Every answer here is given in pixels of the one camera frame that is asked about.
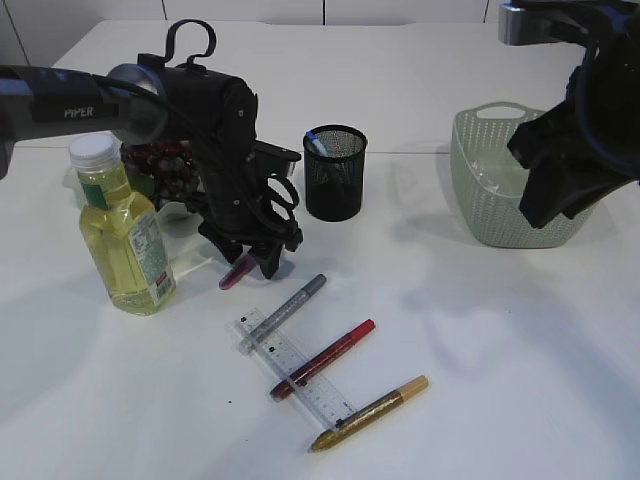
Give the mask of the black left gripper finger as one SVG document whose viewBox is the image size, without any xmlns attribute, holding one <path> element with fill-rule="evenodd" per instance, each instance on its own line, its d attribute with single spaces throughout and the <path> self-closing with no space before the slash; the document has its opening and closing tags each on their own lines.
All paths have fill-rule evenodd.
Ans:
<svg viewBox="0 0 640 480">
<path fill-rule="evenodd" d="M 198 233 L 212 243 L 230 264 L 235 263 L 243 254 L 243 246 L 241 244 L 224 238 L 208 222 L 202 222 L 198 226 Z"/>
<path fill-rule="evenodd" d="M 271 279 L 278 271 L 282 250 L 281 242 L 258 242 L 252 246 L 252 257 L 265 279 Z"/>
</svg>

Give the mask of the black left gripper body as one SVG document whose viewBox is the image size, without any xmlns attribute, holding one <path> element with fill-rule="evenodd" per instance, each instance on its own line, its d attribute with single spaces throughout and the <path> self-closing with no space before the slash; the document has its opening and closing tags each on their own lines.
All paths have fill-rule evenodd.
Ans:
<svg viewBox="0 0 640 480">
<path fill-rule="evenodd" d="M 303 239 L 289 177 L 299 153 L 258 140 L 258 97 L 237 76 L 204 67 L 168 67 L 160 92 L 174 107 L 165 139 L 190 143 L 204 187 L 204 222 L 242 246 Z"/>
</svg>

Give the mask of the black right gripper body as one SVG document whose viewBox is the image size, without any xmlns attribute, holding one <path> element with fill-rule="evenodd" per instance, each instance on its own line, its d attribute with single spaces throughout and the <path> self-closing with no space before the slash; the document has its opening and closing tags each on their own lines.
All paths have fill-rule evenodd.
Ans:
<svg viewBox="0 0 640 480">
<path fill-rule="evenodd" d="M 638 42 L 590 42 L 565 99 L 521 124 L 507 148 L 528 172 L 519 210 L 537 229 L 638 181 Z"/>
</svg>

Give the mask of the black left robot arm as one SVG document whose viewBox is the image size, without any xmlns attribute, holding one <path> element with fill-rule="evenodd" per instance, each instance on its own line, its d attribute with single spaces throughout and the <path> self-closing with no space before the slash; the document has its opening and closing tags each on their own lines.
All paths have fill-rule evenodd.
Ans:
<svg viewBox="0 0 640 480">
<path fill-rule="evenodd" d="M 202 188 L 181 202 L 201 216 L 200 234 L 229 262 L 247 249 L 271 278 L 282 251 L 303 241 L 299 196 L 284 171 L 300 157 L 258 141 L 257 110 L 244 80 L 203 66 L 123 64 L 106 76 L 4 66 L 1 171 L 25 140 L 110 131 L 129 145 L 186 141 Z"/>
</svg>

